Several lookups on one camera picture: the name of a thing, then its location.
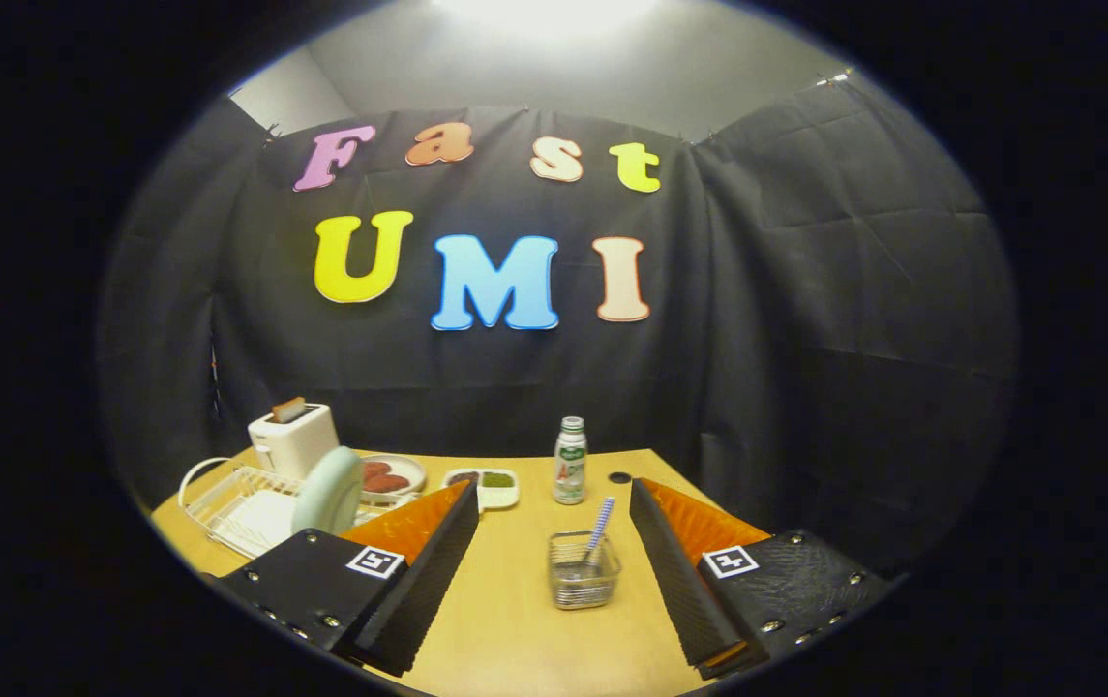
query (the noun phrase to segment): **letter m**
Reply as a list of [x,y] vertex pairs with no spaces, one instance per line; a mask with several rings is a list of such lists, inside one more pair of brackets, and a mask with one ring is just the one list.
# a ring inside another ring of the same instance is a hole
[[433,247],[441,252],[447,267],[442,275],[442,309],[433,315],[433,329],[469,329],[469,296],[484,326],[497,324],[510,297],[514,299],[506,312],[511,329],[557,326],[557,314],[550,305],[550,260],[557,252],[557,242],[520,237],[496,269],[473,234],[451,234],[433,243]]

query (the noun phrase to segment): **toaster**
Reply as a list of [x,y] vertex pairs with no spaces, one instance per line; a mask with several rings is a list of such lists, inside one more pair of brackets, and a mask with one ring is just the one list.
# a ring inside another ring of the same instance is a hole
[[309,479],[320,459],[340,445],[329,407],[311,402],[287,423],[263,416],[248,424],[248,437],[264,471],[297,480]]

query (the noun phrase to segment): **white wire dish rack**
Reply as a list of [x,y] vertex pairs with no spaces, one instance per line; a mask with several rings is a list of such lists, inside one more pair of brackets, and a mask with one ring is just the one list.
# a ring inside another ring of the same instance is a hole
[[[211,540],[225,544],[249,560],[256,560],[291,537],[296,495],[300,494],[305,482],[242,464],[198,495],[195,502],[185,504],[183,499],[187,482],[209,464],[224,463],[229,459],[211,458],[196,463],[179,482],[177,503],[192,520],[205,529]],[[418,495],[420,494],[373,494],[363,491],[360,494],[360,508],[356,511],[356,524],[363,524],[381,513],[414,502]]]

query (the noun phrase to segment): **light green plate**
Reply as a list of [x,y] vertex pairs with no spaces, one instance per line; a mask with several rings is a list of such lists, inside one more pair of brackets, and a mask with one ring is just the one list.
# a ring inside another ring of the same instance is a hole
[[291,533],[306,526],[330,534],[351,530],[362,490],[363,460],[355,450],[340,445],[325,453],[296,495]]

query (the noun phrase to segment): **foam letter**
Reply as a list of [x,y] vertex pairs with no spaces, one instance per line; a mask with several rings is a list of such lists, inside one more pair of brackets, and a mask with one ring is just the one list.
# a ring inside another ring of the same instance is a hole
[[337,165],[338,168],[346,167],[351,162],[351,155],[356,154],[356,145],[359,142],[370,142],[377,135],[378,130],[371,125],[350,127],[347,131],[334,133],[322,133],[314,139],[317,145],[314,148],[314,156],[309,158],[309,166],[305,167],[305,176],[296,182],[294,189],[307,191],[331,185],[334,175],[329,167]]
[[408,164],[458,163],[472,154],[472,126],[464,123],[438,124],[417,133],[417,145],[408,150]]
[[638,296],[638,265],[635,257],[644,243],[630,237],[599,237],[593,249],[601,255],[606,269],[606,301],[597,308],[597,317],[612,322],[634,322],[646,318],[649,308]]
[[495,326],[509,297],[514,297],[506,326],[510,329],[554,329],[557,314],[550,305],[550,259],[557,242],[548,237],[520,237],[501,268],[494,269],[473,234],[451,234],[433,243],[442,253],[442,309],[433,315],[433,329],[458,331],[472,326],[466,296],[484,326]]
[[407,211],[387,211],[372,216],[372,226],[378,228],[378,250],[372,258],[372,270],[360,278],[347,275],[347,249],[351,234],[360,226],[360,218],[340,216],[319,222],[314,281],[320,295],[334,303],[365,303],[389,290],[399,270],[402,228],[412,219]]
[[584,153],[581,153],[579,145],[573,141],[548,135],[537,137],[532,143],[532,153],[536,154],[531,160],[532,171],[536,176],[554,181],[579,181],[584,176],[584,165],[576,160]]
[[661,160],[652,153],[646,153],[643,142],[627,142],[609,150],[611,155],[618,156],[618,181],[629,189],[652,194],[661,188],[661,183],[647,176],[647,165],[656,166]]

